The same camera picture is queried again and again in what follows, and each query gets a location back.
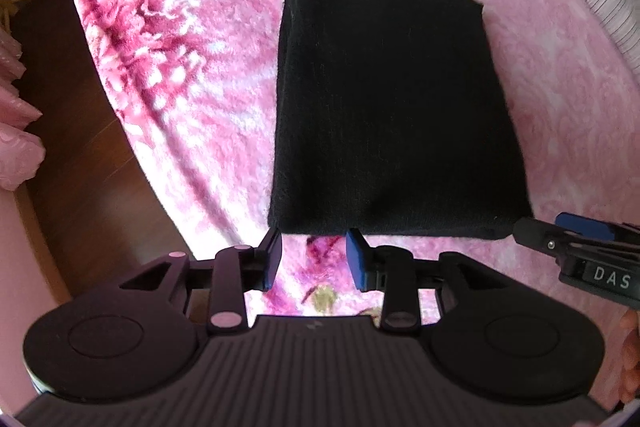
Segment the black garment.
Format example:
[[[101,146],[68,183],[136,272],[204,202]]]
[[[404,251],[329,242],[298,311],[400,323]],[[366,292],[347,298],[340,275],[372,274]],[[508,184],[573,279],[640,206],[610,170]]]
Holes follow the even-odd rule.
[[[475,0],[284,0],[268,221],[502,239],[533,210]]]

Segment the pink curtain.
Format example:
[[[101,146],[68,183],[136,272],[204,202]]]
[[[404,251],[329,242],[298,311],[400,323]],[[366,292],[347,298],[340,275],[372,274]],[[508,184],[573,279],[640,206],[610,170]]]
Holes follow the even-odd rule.
[[[21,45],[1,29],[1,188],[13,192],[25,181],[32,179],[46,156],[38,136],[26,128],[42,116],[40,110],[24,101],[15,88],[26,70],[20,62]]]

